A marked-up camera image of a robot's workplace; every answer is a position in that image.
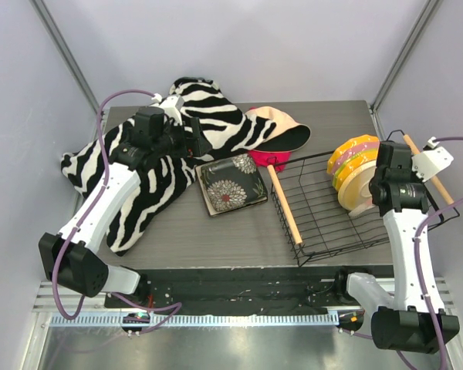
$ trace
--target black and white striped cloth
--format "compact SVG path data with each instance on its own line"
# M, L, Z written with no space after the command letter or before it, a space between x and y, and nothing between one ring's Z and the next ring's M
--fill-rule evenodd
M140 176L139 188L125 201L106 233L108 246L119 255L136 243L156 214L195 182L196 165L254 149L269 137L276 125L270 119L246 116L223 96L212 80L178 79L170 88L170 95L173 94L184 99L181 114L186 130L191 127L191 117L199 118L213 149L199 159L163 157L155 168ZM123 142L133 125L132 117L105 134L108 154ZM89 143L78 153L64 154L61 167L74 188L87 198L104 170L99 142Z

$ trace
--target metal frame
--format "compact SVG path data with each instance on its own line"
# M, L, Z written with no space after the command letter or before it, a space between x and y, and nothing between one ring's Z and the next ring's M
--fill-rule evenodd
M322 282L332 283L333 279L323 279ZM378 278L377 283L388 293L394 293L393 278ZM444 302L446 311L451 315L456 315L455 306L449 294L446 283L442 277L436 278L436 285ZM63 303L67 311L73 311L77 306L80 295L67 288L60 288L59 293L63 298ZM94 298L87 298L83 307L83 317L81 324L75 326L100 326L100 318L119 318L120 314L134 312L132 308L108 309L103 306L104 294L99 294ZM236 327L236 326L295 326L295 325L336 325L338 311L357 311L361 307L354 306L329 306L328 315L310 316L251 316L247 318L232 317L209 317L209 316L178 316L170 324L172 327ZM46 337L50 327L69 327L71 323L62 320L56 310L55 302L52 297L52 283L43 281L35 300L32 319L35 324L25 351L21 370L36 370L39 366L43 350L45 349ZM161 319L160 315L155 315L156 319ZM110 320L103 320L102 326L112 326ZM115 325L120 325L119 320L114 320ZM463 368L463 347L459 335L448 344L448 354L454 369Z
M391 86L394 84L394 81L400 74L400 71L403 69L405 63L408 60L411 52L414 50L418 40L422 36L424 30L426 29L429 21L432 19L435 12L438 10L439 5L442 3L442 0L427 0L426 4L422 8L420 15L417 18L413 28L410 31L407 39L405 40L403 47L398 54L398 57L394 61L389 73L386 76L382 86L379 89L379 92L376 95L376 99L370 105L370 109L373 112L377 112L386 98Z
M62 33L60 32L58 26L56 25L51 13L49 12L45 2L43 0L29 0L36 10L38 16L42 20L42 23L46 27L47 32L52 37L56 48L58 49L60 55L62 56L67 68L72 73L73 78L76 80L79 88L81 89L83 95L86 97L89 105L94 112L97 111L99 103L90 88L89 83L86 81L86 78L83 75L82 70L77 64L75 58L73 57L72 52L69 49L65 39L63 38ZM386 135L380 124L380 117L378 114L378 109L381 107L382 103L387 97L387 94L390 91L390 88L394 84L396 78L398 77L400 71L403 69L404 64L407 62L411 52L414 50L419 38L423 34L425 28L427 27L432 16L438 10L438 6L441 4L442 0L428 0L425 6L422 8L420 15L417 18L409 36L407 37L403 47L400 50L400 53L389 73L386 76L382 86L380 87L375 100L369 105L369 111L377 135L382 139ZM78 198L76 209L80 207L81 198ZM451 296L449 291L445 287L445 282L442 278L438 278L437 285L441 293L441 297L446 305L446 310L451 315L456 315L455 308L451 301ZM377 279L377 281L383 286L386 291L394 291L394 279ZM79 295L75 292L63 291L65 288L60 288L60 294L63 297L64 303L66 303L67 311L75 309L76 303L79 299ZM25 354L22 361L22 370L31 370L37 369L39 362L42 356L43 349L46 343L46 337L48 334L48 329L54 313L56 313L56 306L51 297L45 296L44 294L49 292L51 294L51 283L45 282L42 283L39 289L38 297L36 299L35 307L31 316L31 321L33 323L31 335L29 336L28 344L25 349ZM95 313L106 313L113 311L130 311L130 310L108 310L103 306L104 297L97 296L95 298L86 299L84 304L84 312L93 312ZM356 310L360 309L359 306L347 307L329 307L330 310ZM451 360L451 365L455 369L463 368L463 346L461 339L458 335L453 341L448 344L448 354Z
M57 50L62 56L63 61L67 65L67 68L69 69L70 73L72 73L73 78L76 80L77 85L79 85L79 88L86 97L87 102L89 103L93 111L96 112L100 104L96 100L94 92L92 91L89 83L84 77L83 71L81 71L79 65L77 64L76 59L70 51L67 42L63 38L63 35L60 32L58 26L56 25L55 20L49 12L45 2L43 0L29 1L31 2L32 7L36 10L36 13L38 13L38 17L41 19L43 25L46 28L46 31L51 36L53 43L55 44Z

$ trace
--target square plate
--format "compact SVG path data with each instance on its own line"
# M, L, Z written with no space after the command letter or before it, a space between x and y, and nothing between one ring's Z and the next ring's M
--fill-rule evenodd
M248 154L206 163L196 173L210 216L268 200L261 174Z

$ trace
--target pink cloth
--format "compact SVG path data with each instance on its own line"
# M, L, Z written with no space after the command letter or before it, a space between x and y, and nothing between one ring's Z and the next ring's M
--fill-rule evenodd
M248 152L257 166L267 167L270 164L283 163L290 158L291 152L269 153L269 152L256 152L251 150ZM276 172L282 172L285 169L285 164L275 167Z

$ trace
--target white wall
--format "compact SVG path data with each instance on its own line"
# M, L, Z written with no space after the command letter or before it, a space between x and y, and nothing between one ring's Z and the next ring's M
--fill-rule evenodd
M463 135L463 0L444 1L380 111L384 130L401 128L423 146L430 136ZM447 143L455 161L440 176L463 196L463 143ZM435 270L460 314L463 334L463 207L461 218L431 234Z
M372 101L424 3L46 1L99 101L204 76L245 103Z
M0 370L14 369L44 278L38 240L72 215L64 151L93 135L94 116L27 1L0 2Z

